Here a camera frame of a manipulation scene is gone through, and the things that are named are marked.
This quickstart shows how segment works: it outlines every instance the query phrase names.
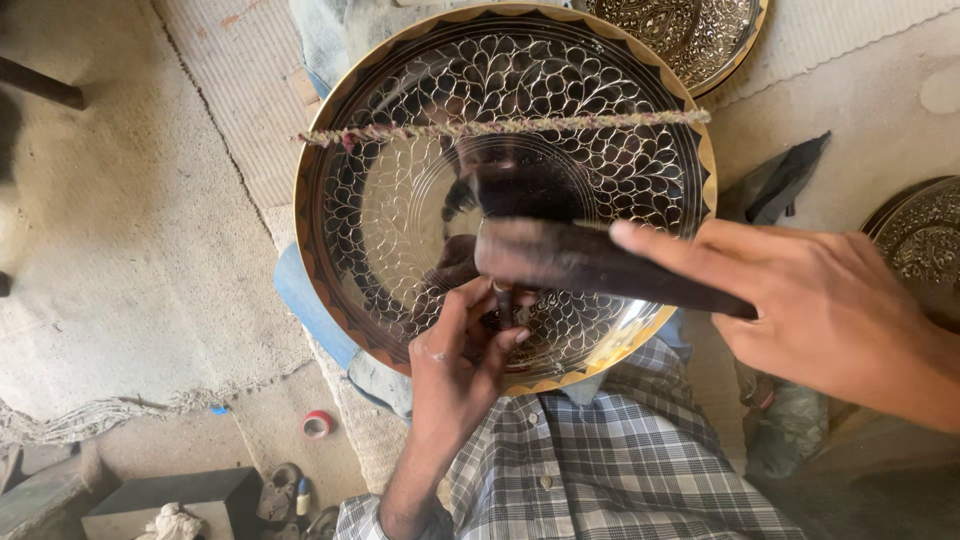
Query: person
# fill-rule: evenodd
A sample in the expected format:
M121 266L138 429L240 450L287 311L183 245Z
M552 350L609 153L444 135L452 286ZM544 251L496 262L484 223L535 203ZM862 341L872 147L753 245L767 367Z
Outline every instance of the person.
M836 398L960 431L960 336L929 323L860 233L712 220L692 243L629 222L623 248L753 303L714 314L737 358ZM656 338L610 370L589 406L559 391L500 397L529 332L476 363L491 279L451 290L410 344L414 415L382 497L344 502L339 538L802 538L722 456L684 367ZM436 492L449 472L452 513Z

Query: brass plate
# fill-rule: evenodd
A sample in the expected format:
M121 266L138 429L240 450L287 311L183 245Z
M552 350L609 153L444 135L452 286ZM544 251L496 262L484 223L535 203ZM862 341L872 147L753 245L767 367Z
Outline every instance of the brass plate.
M960 177L907 187L881 205L861 231L927 316L960 332Z
M587 9L663 58L699 99L754 46L767 0L587 0Z
M426 19L379 45L324 100L311 129L693 107L660 58L613 25L562 8L494 4ZM715 208L703 125L410 138L351 153L304 146L294 208L307 275L341 328L401 373L410 374L407 345L436 320L446 289L428 272L451 236L479 223L464 178L471 167L503 163L516 167L510 186L523 193L510 200L573 209L567 217L588 223L625 217L690 238ZM532 336L509 366L507 392L593 375L673 310L545 291L517 314Z

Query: tape roll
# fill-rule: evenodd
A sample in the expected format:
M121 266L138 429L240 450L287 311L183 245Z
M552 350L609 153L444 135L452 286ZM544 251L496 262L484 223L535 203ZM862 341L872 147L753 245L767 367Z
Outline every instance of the tape roll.
M300 432L308 439L322 439L333 430L333 418L322 410L314 410L303 417Z

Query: plaid shirt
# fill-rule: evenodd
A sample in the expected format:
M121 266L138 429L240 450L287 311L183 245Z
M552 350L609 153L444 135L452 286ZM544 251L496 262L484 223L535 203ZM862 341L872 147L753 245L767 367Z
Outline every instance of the plaid shirt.
M448 474L425 538L804 538L723 457L684 365L652 338L593 402L500 398ZM386 540L379 499L343 503L336 538Z

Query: man's right hand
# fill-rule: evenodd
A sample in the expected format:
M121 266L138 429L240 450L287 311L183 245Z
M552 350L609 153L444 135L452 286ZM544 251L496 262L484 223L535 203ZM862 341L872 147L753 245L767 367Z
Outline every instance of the man's right hand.
M756 306L713 314L744 363L831 396L960 431L960 336L937 328L862 233L704 223L693 243L620 221L611 238Z

